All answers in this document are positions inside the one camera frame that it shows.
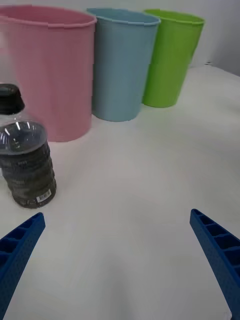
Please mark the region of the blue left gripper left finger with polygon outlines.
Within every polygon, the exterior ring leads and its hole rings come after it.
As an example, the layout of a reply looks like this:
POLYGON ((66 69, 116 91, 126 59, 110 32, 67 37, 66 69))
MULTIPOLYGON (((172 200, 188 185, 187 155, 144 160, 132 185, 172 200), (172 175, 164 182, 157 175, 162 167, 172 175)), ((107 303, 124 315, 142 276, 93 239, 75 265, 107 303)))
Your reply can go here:
POLYGON ((0 240, 0 319, 11 302, 30 256, 46 227, 39 212, 0 240))

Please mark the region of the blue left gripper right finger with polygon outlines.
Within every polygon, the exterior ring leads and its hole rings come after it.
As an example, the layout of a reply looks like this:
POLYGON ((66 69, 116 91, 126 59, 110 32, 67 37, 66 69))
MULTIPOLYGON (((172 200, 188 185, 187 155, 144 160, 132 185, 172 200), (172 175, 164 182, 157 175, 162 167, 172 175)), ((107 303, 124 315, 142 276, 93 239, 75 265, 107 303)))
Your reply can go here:
POLYGON ((240 240, 197 209, 189 221, 233 320, 240 318, 240 240))

